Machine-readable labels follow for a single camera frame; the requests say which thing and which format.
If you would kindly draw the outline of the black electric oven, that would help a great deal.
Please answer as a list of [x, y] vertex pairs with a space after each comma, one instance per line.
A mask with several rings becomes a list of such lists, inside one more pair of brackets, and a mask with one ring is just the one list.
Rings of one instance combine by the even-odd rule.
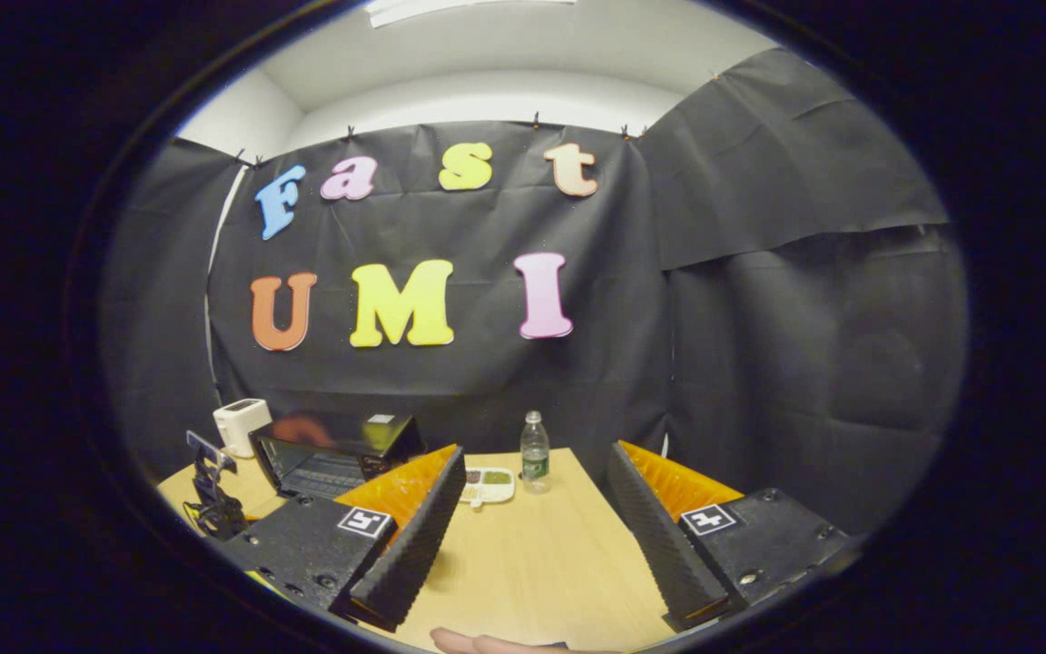
[[425, 454], [412, 415], [291, 412], [251, 431], [270, 484], [285, 498], [340, 497]]

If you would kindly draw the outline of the white divided seasoning dish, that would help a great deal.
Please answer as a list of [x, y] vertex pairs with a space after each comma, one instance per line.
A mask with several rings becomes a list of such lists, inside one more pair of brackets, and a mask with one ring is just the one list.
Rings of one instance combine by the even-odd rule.
[[516, 479], [508, 469], [468, 468], [467, 483], [460, 493], [459, 501], [478, 510], [483, 505], [510, 501], [515, 492]]

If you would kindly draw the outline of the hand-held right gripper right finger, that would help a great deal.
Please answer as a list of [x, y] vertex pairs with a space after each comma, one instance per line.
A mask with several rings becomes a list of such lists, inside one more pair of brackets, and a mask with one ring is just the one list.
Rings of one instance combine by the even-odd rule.
[[779, 489], [746, 494], [626, 441], [607, 484], [680, 630], [784, 595], [854, 541]]

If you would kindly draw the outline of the rectangular ceiling light panel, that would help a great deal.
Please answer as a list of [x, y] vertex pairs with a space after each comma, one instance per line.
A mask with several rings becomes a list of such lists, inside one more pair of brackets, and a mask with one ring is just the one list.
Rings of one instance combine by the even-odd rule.
[[478, 5], [576, 5], [578, 0], [373, 0], [362, 9], [372, 28], [441, 12], [459, 12]]

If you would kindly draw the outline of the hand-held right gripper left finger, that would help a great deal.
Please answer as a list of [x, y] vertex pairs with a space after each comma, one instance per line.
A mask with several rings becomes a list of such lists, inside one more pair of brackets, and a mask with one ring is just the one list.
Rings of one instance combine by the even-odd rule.
[[299, 494], [217, 550], [308, 611], [397, 629], [419, 596], [467, 484], [449, 444], [333, 500]]

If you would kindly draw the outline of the white toaster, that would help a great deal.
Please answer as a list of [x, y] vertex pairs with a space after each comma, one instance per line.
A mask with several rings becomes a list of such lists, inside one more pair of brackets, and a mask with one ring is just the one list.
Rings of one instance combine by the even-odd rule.
[[246, 398], [212, 411], [223, 449], [238, 459], [253, 459], [251, 433], [270, 425], [272, 414], [265, 399]]

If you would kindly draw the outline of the clear plastic water bottle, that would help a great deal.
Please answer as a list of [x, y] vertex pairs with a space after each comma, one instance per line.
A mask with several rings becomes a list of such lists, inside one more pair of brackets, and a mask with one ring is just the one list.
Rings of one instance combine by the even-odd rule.
[[520, 479], [531, 494], [549, 488], [549, 437], [539, 411], [528, 411], [520, 433]]

